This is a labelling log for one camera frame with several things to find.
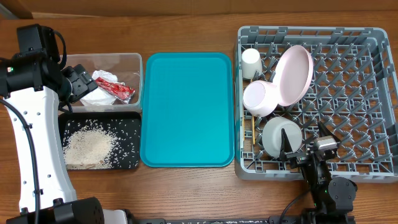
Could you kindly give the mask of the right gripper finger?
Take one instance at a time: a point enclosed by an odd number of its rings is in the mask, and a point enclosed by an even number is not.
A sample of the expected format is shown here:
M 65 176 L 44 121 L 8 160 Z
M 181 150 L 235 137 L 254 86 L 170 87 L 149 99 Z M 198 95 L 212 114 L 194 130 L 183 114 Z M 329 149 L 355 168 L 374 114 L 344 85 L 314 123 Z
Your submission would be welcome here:
M 336 138 L 336 136 L 321 121 L 319 121 L 317 125 L 318 137 L 332 137 L 333 139 Z
M 292 147 L 290 145 L 289 138 L 287 136 L 287 133 L 285 132 L 285 129 L 281 129 L 281 147 L 280 147 L 280 154 L 285 154 L 292 152 Z

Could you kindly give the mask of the grey bowl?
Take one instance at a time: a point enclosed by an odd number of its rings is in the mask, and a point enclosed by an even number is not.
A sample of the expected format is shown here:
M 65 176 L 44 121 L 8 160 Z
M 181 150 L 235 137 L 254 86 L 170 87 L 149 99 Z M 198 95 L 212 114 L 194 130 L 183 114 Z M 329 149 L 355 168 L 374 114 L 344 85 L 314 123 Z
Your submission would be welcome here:
M 266 123 L 262 131 L 262 145 L 266 153 L 271 157 L 279 157 L 282 144 L 282 129 L 285 130 L 294 152 L 298 151 L 302 144 L 302 132 L 295 122 L 283 117 L 272 118 Z

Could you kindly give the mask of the white tissue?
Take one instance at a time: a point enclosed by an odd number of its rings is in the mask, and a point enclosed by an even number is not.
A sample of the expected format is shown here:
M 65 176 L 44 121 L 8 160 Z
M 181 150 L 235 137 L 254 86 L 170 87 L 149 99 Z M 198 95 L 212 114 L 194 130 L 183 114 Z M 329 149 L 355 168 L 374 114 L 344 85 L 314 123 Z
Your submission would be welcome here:
M 110 72 L 104 70 L 95 70 L 92 74 L 92 79 L 102 78 L 107 82 L 117 83 L 118 78 Z M 112 105 L 116 101 L 116 97 L 102 88 L 98 87 L 94 91 L 84 96 L 81 100 L 84 106 L 108 106 Z

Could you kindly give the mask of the red snack wrapper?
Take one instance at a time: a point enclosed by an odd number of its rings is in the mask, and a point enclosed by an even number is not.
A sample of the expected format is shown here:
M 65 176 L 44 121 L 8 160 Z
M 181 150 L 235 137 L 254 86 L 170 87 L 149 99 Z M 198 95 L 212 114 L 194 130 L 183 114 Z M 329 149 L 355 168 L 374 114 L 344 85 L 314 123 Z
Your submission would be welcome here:
M 135 89 L 122 83 L 109 82 L 101 77 L 97 78 L 95 82 L 100 88 L 104 89 L 124 104 L 128 104 L 135 94 Z

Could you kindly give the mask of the pink shallow bowl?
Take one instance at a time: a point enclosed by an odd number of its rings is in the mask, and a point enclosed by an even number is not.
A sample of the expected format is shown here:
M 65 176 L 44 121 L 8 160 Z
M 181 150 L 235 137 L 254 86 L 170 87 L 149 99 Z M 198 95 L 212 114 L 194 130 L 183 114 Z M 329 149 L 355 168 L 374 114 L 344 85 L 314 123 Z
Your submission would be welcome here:
M 271 82 L 256 80 L 243 91 L 243 105 L 253 116 L 267 116 L 279 104 L 279 91 Z

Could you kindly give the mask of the pink plate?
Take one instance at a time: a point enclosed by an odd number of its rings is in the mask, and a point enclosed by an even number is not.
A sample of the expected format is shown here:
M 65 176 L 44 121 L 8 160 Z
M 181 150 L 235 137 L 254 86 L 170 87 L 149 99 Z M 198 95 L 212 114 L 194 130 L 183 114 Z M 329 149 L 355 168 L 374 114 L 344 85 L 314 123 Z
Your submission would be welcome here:
M 278 104 L 290 106 L 307 93 L 313 77 L 313 59 L 301 45 L 288 48 L 275 68 L 273 84 L 277 87 Z

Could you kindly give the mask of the white cup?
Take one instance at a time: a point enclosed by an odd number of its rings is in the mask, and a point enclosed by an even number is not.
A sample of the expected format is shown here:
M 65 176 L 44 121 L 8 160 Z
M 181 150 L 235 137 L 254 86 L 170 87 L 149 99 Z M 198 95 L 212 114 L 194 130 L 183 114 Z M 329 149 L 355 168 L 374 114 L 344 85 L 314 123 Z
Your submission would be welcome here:
M 241 69 L 242 69 L 242 76 L 245 79 L 253 79 L 255 74 L 262 73 L 262 61 L 261 56 L 258 50 L 256 49 L 246 49 L 242 53 L 242 62 L 241 62 Z

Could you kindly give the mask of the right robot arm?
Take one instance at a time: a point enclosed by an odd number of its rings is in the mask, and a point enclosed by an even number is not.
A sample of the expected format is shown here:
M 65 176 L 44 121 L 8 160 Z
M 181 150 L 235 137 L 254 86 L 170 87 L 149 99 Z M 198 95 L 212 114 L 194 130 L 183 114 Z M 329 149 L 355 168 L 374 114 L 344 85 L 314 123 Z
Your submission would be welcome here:
M 288 162 L 291 168 L 299 168 L 308 189 L 293 199 L 279 217 L 279 223 L 354 223 L 353 202 L 358 186 L 345 177 L 332 177 L 327 161 L 337 156 L 341 140 L 322 122 L 318 122 L 319 137 L 303 152 L 294 152 L 285 130 L 281 130 L 279 159 Z M 306 208 L 301 215 L 286 218 L 289 208 L 310 193 L 314 208 Z

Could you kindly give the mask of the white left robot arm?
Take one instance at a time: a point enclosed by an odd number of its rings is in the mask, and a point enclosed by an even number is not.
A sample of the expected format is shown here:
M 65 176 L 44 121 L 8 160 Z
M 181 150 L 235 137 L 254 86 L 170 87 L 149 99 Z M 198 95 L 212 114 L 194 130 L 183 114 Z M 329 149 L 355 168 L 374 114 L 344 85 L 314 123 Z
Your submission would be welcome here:
M 45 54 L 1 62 L 1 104 L 12 121 L 21 176 L 20 214 L 8 223 L 135 223 L 129 210 L 78 199 L 68 176 L 58 106 L 84 92 L 73 85 L 82 72 Z

